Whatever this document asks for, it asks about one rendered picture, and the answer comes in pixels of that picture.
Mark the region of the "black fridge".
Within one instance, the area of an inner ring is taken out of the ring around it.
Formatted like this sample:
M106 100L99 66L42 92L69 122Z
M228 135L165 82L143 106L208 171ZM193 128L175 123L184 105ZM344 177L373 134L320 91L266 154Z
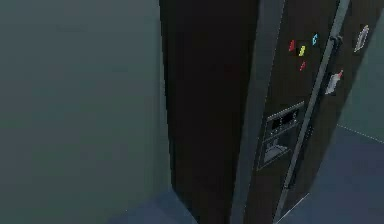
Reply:
M174 192L197 224L281 224L315 181L384 0L159 0L159 11ZM331 72L343 76L288 189L337 35Z

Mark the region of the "white note with red pin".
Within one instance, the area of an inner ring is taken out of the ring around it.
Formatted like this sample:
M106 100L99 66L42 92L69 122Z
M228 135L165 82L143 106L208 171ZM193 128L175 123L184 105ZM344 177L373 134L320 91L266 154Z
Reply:
M331 94L335 91L337 83L341 80L344 70L340 70L338 73L334 73L330 76L328 85L325 90L325 94Z

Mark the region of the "white paper note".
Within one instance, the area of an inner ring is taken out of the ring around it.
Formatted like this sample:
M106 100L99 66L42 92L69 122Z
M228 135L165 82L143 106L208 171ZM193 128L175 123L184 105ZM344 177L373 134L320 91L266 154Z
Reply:
M359 32L359 35L358 35L358 38L356 41L356 45L354 48L354 52L358 52L359 50L361 50L364 47L365 41L366 41L368 34L369 34L369 30L370 30L369 26L365 25L363 27L363 29Z

